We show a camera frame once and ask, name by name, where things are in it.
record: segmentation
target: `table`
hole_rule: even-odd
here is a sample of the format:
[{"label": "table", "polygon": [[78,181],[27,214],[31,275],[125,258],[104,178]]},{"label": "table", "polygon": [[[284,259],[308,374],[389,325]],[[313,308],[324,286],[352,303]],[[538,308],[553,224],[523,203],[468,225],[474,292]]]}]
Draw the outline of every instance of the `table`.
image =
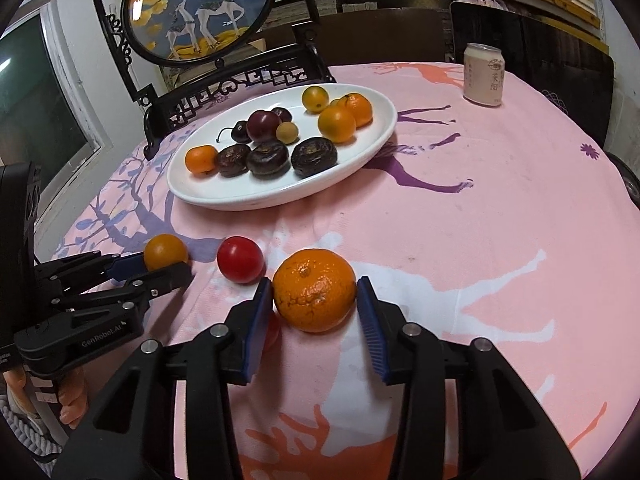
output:
[{"label": "table", "polygon": [[[124,160],[56,256],[132,253],[153,235],[181,236],[194,281],[154,300],[146,320],[145,337],[167,344],[190,340],[252,296],[255,287],[220,275],[214,258],[225,237],[256,240],[269,277],[301,248],[334,250],[357,276],[370,276],[379,298],[401,305],[409,320],[437,336],[494,341],[586,475],[640,395],[640,212],[615,167],[566,115],[511,74],[504,105],[491,109],[463,99],[459,65],[332,72],[339,82],[384,92],[399,111],[391,141],[362,170],[259,212],[175,200],[164,172],[180,143],[212,112],[272,89],[238,92],[172,134],[151,162],[142,147]],[[94,389],[131,348],[87,366]],[[230,391],[246,478],[386,478],[401,389],[383,386],[366,355],[357,316],[327,335],[283,327],[252,384]],[[177,474],[185,478],[182,387],[176,417]],[[455,463],[450,442],[447,462]],[[454,473],[448,466],[447,475]]]}]

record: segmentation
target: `red cherry tomato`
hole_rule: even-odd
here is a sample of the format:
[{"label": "red cherry tomato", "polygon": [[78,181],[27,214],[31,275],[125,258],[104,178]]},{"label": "red cherry tomato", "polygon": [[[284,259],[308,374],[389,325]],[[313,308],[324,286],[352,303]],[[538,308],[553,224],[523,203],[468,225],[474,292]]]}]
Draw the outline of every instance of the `red cherry tomato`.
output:
[{"label": "red cherry tomato", "polygon": [[269,325],[267,326],[267,335],[264,338],[264,346],[262,347],[262,352],[269,351],[269,349],[273,345],[275,345],[279,336],[280,336],[280,320],[278,319],[278,314],[276,314],[272,310],[271,315],[269,316]]},{"label": "red cherry tomato", "polygon": [[262,274],[264,256],[260,247],[249,238],[232,236],[218,248],[218,268],[234,283],[251,283]]}]

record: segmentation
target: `window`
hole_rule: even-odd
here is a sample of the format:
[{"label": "window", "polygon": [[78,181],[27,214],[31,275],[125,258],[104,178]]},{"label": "window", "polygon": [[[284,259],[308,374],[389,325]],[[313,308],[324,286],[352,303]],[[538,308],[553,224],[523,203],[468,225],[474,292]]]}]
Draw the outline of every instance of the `window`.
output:
[{"label": "window", "polygon": [[40,211],[100,148],[65,62],[53,3],[30,2],[0,39],[0,160],[42,167]]}]

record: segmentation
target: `oval plate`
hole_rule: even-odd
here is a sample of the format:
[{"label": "oval plate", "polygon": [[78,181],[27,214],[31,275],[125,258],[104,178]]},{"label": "oval plate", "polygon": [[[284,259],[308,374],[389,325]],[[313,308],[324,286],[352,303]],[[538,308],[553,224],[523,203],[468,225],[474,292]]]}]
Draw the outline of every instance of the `oval plate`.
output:
[{"label": "oval plate", "polygon": [[308,178],[298,177],[293,169],[274,178],[257,178],[251,173],[225,178],[220,174],[195,176],[184,165],[188,150],[196,146],[211,144],[222,150],[235,142],[230,131],[223,132],[220,142],[216,137],[222,128],[233,127],[238,121],[247,120],[256,110],[271,110],[276,106],[285,107],[293,115],[293,122],[300,130],[300,140],[290,144],[289,155],[301,141],[318,137],[318,115],[307,113],[302,105],[302,92],[308,86],[285,88],[271,94],[245,101],[203,124],[175,152],[169,164],[167,181],[175,196],[194,205],[223,211],[246,211],[262,209],[293,202],[305,196],[327,189],[369,162],[382,148],[394,131],[398,112],[394,104],[380,92],[363,86],[349,84],[325,84],[330,99],[357,92],[366,97],[373,106],[373,121],[356,131],[353,142],[337,145],[338,163],[330,170]]}]

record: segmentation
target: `beige can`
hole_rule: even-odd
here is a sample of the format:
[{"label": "beige can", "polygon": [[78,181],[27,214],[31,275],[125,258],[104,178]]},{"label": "beige can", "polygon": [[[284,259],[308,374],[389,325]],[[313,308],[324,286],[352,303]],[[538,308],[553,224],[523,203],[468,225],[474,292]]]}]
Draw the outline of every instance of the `beige can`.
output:
[{"label": "beige can", "polygon": [[469,43],[465,50],[465,98],[484,106],[502,104],[504,57],[499,48]]}]

